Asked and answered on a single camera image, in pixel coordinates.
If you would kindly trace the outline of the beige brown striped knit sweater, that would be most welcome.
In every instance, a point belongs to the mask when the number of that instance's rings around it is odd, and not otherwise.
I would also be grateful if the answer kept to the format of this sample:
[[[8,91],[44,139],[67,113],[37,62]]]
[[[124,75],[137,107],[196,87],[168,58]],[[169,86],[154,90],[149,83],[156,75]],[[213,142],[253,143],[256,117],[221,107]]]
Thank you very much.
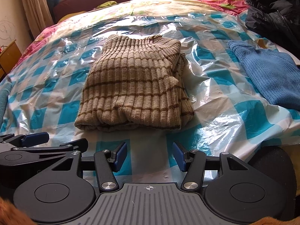
[[[75,127],[179,130],[194,116],[182,79],[185,64],[177,39],[111,35],[87,75]]]

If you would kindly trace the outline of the teal knit garment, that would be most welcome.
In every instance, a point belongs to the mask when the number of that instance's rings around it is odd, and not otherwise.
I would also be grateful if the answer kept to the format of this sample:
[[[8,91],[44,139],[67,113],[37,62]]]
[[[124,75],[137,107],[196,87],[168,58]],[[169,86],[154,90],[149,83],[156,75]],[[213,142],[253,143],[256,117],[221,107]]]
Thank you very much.
[[[2,126],[4,113],[7,107],[8,96],[10,94],[11,89],[12,89],[12,83],[6,82],[0,91],[0,126]]]

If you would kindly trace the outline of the blue white checkered plastic sheet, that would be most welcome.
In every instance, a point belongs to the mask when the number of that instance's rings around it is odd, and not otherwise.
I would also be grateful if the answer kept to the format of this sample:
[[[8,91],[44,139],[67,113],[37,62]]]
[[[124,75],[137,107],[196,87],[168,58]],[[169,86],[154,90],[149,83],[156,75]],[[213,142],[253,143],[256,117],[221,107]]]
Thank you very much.
[[[118,182],[180,182],[172,142],[218,156],[228,151],[249,160],[259,147],[299,147],[299,112],[270,105],[230,51],[229,40],[275,46],[248,31],[244,18],[195,12],[169,16],[76,16],[58,26],[41,49],[13,69],[1,133],[49,133],[49,146],[86,138],[87,156],[128,143]],[[135,129],[83,132],[74,126],[89,68],[111,34],[178,39],[187,57],[183,80],[194,118],[180,131]]]

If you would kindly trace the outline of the wooden desk cabinet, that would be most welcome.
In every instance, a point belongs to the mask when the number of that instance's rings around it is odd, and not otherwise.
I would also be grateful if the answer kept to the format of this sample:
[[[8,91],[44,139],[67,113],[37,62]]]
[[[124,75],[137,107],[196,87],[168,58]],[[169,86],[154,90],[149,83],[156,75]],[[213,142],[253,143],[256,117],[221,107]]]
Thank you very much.
[[[1,80],[10,73],[10,71],[16,66],[22,53],[20,52],[16,40],[12,41],[8,46],[1,51],[0,54],[0,77]]]

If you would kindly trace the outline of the blue knit sweater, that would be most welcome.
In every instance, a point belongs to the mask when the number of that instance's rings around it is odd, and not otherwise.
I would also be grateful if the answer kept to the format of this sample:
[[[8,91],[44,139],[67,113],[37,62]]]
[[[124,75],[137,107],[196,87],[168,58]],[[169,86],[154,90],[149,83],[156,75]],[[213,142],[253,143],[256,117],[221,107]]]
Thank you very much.
[[[243,41],[232,40],[228,46],[270,104],[299,111],[299,68],[290,55]]]

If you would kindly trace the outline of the beige left curtain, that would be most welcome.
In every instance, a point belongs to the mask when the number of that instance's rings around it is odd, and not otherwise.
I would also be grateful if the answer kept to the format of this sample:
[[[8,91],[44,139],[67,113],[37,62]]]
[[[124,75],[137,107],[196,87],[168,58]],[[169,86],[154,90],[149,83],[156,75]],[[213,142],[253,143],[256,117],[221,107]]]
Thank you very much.
[[[47,27],[54,25],[47,0],[22,0],[29,29],[34,38]]]

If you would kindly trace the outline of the yellow green pillow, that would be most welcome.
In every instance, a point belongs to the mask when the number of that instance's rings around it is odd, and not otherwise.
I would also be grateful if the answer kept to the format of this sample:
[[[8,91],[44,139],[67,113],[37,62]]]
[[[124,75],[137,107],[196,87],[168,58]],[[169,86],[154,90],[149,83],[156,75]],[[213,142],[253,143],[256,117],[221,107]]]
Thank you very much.
[[[96,9],[103,9],[114,5],[117,5],[116,1],[107,1],[105,3],[102,3],[101,5],[98,5]]]

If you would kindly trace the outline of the black puffer jacket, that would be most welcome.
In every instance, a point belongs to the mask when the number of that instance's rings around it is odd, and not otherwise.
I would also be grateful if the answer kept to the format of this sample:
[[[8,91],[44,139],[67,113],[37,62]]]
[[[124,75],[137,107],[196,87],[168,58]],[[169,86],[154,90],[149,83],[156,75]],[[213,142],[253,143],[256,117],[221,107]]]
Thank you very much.
[[[299,58],[299,0],[245,0],[246,27]]]

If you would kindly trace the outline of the pink floral bed quilt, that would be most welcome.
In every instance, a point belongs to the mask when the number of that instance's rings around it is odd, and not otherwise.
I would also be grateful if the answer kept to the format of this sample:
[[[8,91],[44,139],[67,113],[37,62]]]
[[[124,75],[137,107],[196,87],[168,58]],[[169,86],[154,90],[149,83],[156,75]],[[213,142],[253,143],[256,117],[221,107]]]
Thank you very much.
[[[245,0],[131,0],[91,11],[69,13],[57,24],[44,29],[27,47],[16,66],[22,64],[46,44],[58,39],[59,33],[75,31],[80,26],[90,26],[105,19],[124,15],[164,16],[198,9],[220,11],[238,16],[248,7]]]

